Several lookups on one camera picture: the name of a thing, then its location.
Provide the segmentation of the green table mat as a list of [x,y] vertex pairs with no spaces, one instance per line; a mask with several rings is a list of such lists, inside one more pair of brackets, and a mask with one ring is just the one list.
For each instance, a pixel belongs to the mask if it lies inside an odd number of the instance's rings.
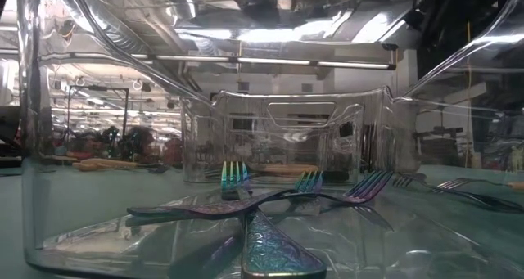
[[[25,258],[86,277],[241,279],[239,221],[128,227],[127,208],[217,202],[219,185],[171,170],[83,173],[69,167],[0,178],[0,279],[35,279]],[[263,211],[327,266],[327,279],[524,279],[524,213],[484,209],[414,183],[362,209],[328,198]]]

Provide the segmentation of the long ceiling tube light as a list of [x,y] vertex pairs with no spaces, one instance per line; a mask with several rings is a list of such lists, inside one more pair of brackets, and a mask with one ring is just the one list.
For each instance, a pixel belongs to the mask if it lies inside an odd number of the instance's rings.
[[380,64],[358,61],[312,61],[296,59],[274,59],[257,58],[243,56],[181,56],[181,55],[153,55],[153,54],[132,54],[132,57],[141,60],[160,60],[160,61],[186,61],[186,62],[209,62],[209,63],[229,63],[229,64],[264,64],[264,65],[295,65],[311,67],[328,67],[344,69],[363,69],[363,70],[395,70],[394,64]]

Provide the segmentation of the iridescent fork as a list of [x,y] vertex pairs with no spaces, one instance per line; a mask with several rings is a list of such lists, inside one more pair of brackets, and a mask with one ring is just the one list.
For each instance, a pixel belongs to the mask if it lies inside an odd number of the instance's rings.
[[[249,171],[244,162],[224,161],[221,173],[223,198],[236,193],[251,198]],[[244,242],[242,279],[325,279],[326,264],[282,232],[259,209],[248,209],[241,219]]]
[[435,187],[435,186],[429,185],[424,180],[422,180],[421,178],[417,178],[414,175],[397,173],[395,175],[394,180],[393,180],[393,186],[394,187],[408,187],[412,183],[418,183],[418,184],[422,185],[423,187],[428,188],[431,193],[436,193],[436,192],[438,192],[438,193],[449,193],[449,194],[452,194],[452,195],[466,197],[466,198],[469,198],[469,199],[472,199],[472,200],[475,200],[475,201],[479,201],[479,202],[485,202],[486,201],[486,198],[484,196],[480,196],[478,194],[467,193],[467,192],[463,192],[463,191],[456,191],[454,189],[446,189],[446,188]]
[[393,171],[375,170],[342,196],[331,196],[323,193],[318,193],[318,196],[348,205],[363,204],[372,200],[394,177],[394,174]]
[[221,189],[225,193],[232,189],[239,195],[238,200],[227,200],[218,203],[201,205],[166,205],[155,207],[129,207],[127,212],[135,217],[159,218],[173,217],[177,220],[186,219],[222,219],[238,214],[244,214],[256,209],[264,202],[278,200],[287,197],[287,193],[316,194],[320,192],[323,184],[323,172],[304,172],[299,177],[292,189],[271,191],[269,193],[250,196],[247,191],[249,185],[248,173],[223,173],[221,178]]

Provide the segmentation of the black metal frame stand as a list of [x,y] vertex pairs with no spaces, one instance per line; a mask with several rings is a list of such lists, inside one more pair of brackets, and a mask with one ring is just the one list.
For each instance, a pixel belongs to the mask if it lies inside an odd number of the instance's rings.
[[125,94],[125,97],[120,97],[120,100],[124,102],[124,113],[123,113],[123,127],[122,127],[122,133],[121,136],[126,135],[126,128],[127,128],[127,122],[128,122],[128,109],[129,109],[129,89],[128,88],[112,88],[112,87],[105,87],[102,85],[69,85],[68,93],[67,93],[67,128],[70,127],[70,111],[71,111],[71,100],[73,97],[83,89],[87,89],[90,91],[95,92],[115,92],[118,94],[119,92],[123,92]]

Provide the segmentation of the clear plastic bin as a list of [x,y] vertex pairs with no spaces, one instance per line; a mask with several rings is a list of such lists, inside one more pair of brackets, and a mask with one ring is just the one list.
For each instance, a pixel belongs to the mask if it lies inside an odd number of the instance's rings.
[[271,104],[262,115],[232,114],[224,133],[226,160],[264,173],[267,164],[313,164],[317,171],[359,170],[364,108],[357,104]]
[[[492,19],[437,34],[410,28],[420,0],[17,0],[23,175],[91,158],[169,164],[183,179],[182,100],[221,91],[255,95],[366,92],[389,87],[417,107],[414,175],[438,187],[456,178],[524,182],[524,0]],[[395,70],[141,60],[132,54],[243,56],[394,64]],[[129,89],[126,135],[123,92]],[[54,155],[78,162],[54,160]],[[100,171],[140,171],[114,167]],[[323,181],[342,196],[351,184]],[[454,190],[524,206],[524,191],[474,182]],[[287,193],[292,208],[322,199]]]
[[[357,104],[364,108],[359,170],[347,182],[351,184],[374,169],[414,173],[420,167],[414,140],[417,107],[410,98],[394,97],[389,87],[366,92],[331,94],[255,95],[219,92],[212,101],[186,97],[182,100],[183,179],[186,182],[212,182],[204,178],[209,168],[222,168],[224,133],[232,114],[262,115],[271,104],[297,105],[328,102],[337,107]],[[294,178],[261,175],[248,167],[254,184],[292,184]]]

